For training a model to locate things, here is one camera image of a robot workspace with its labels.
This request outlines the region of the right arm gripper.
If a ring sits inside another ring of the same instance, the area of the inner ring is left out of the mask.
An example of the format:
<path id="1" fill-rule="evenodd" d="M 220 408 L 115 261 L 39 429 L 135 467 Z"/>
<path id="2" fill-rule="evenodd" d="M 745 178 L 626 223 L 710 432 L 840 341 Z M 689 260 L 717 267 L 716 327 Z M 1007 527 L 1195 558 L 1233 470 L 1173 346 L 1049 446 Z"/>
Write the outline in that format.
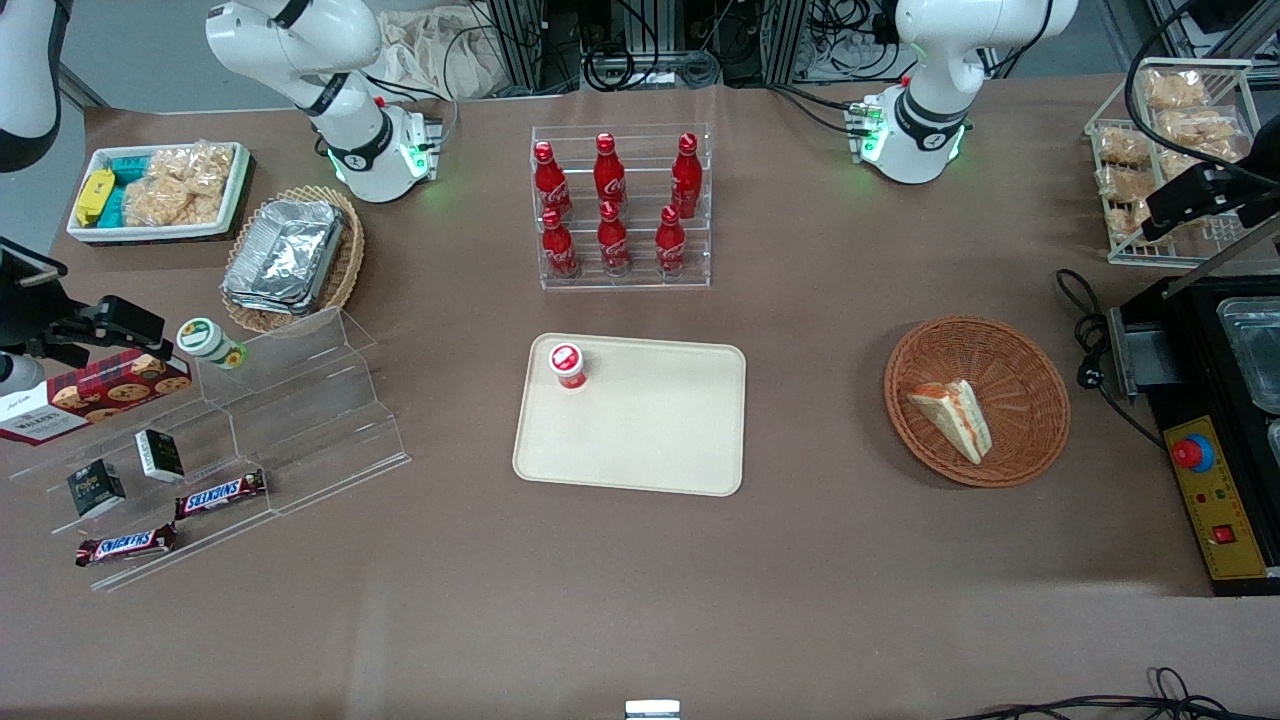
<path id="1" fill-rule="evenodd" d="M 44 380 L 44 369 L 26 356 L 27 343 L 67 314 L 61 278 L 68 268 L 8 238 L 1 245 L 1 378 L 3 395 L 13 395 Z"/>

